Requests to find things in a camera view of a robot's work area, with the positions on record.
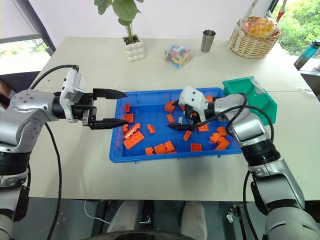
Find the blue plastic tray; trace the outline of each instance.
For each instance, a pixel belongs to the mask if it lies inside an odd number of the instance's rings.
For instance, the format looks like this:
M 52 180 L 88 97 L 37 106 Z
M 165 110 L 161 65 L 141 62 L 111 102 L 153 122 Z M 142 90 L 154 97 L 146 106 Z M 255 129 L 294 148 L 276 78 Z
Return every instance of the blue plastic tray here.
M 217 87 L 199 88 L 205 96 L 224 97 L 224 92 Z M 130 150 L 123 144 L 123 128 L 114 128 L 110 146 L 109 158 L 114 163 L 136 162 L 143 160 L 169 159 L 198 157 L 207 155 L 227 155 L 241 153 L 236 141 L 227 136 L 226 139 L 230 145 L 226 150 L 215 151 L 217 144 L 209 141 L 209 137 L 216 132 L 217 127 L 226 126 L 226 122 L 212 121 L 208 124 L 209 131 L 193 132 L 188 141 L 184 141 L 185 131 L 178 131 L 167 127 L 169 124 L 167 115 L 164 111 L 165 104 L 169 101 L 178 100 L 182 89 L 160 90 L 160 91 L 130 91 L 126 92 L 128 97 L 118 99 L 116 102 L 115 118 L 124 119 L 125 104 L 130 104 L 130 113 L 134 115 L 134 123 L 129 123 L 129 129 L 136 123 L 141 124 L 139 131 L 144 135 L 144 140 L 138 143 Z M 177 106 L 172 116 L 177 123 L 179 117 L 183 117 L 183 123 L 186 124 L 183 112 Z M 150 134 L 147 125 L 152 124 L 156 133 Z M 146 155 L 145 148 L 155 147 L 167 141 L 171 141 L 177 153 Z M 202 151 L 191 152 L 190 144 L 201 144 Z

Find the white cable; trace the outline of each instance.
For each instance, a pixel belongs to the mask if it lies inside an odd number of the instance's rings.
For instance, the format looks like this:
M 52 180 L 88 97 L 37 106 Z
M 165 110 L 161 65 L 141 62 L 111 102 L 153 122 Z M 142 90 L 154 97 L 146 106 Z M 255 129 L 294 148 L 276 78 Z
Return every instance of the white cable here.
M 90 215 L 87 213 L 87 210 L 86 210 L 86 203 L 87 203 L 87 200 L 84 201 L 84 212 L 85 212 L 85 214 L 86 214 L 89 218 L 91 218 L 91 219 L 98 219 L 98 220 L 100 220 L 100 221 L 102 221 L 102 222 L 104 222 L 104 223 L 106 223 L 106 224 L 110 224 L 110 222 L 105 221 L 105 220 L 103 220 L 103 219 L 101 219 L 101 218 L 99 218 L 99 217 L 90 216 Z

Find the clear plastic box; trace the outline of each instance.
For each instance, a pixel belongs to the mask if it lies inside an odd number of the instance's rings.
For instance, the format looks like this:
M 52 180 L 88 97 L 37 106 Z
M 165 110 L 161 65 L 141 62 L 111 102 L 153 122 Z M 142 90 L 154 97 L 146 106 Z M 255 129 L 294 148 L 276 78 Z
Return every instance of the clear plastic box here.
M 164 51 L 164 60 L 177 69 L 181 69 L 193 57 L 194 51 L 181 44 L 173 44 Z

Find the wicker basket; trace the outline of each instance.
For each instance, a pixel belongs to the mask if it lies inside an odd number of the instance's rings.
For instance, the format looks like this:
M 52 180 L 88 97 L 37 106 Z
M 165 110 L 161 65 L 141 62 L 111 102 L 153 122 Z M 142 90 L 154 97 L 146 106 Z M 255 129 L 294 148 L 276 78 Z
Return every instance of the wicker basket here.
M 260 17 L 258 16 L 250 16 L 247 21 L 249 26 L 259 18 Z M 241 21 L 242 19 L 237 22 L 238 26 L 240 26 Z M 234 29 L 230 38 L 230 47 L 235 54 L 247 59 L 260 59 L 267 55 L 280 36 L 280 30 L 276 36 L 257 36 L 244 29 L 242 29 L 242 31 L 245 34 L 243 38 L 240 37 L 239 31 Z M 237 49 L 236 42 L 238 41 L 238 38 L 240 40 L 240 45 Z

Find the water bottle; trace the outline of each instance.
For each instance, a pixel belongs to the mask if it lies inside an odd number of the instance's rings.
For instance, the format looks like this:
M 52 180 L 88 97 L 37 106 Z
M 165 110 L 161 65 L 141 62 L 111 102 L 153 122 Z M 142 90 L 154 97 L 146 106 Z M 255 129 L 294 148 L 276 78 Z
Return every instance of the water bottle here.
M 320 39 L 316 39 L 309 44 L 309 46 L 304 50 L 301 56 L 293 64 L 296 69 L 301 69 L 303 65 L 316 53 L 320 48 Z

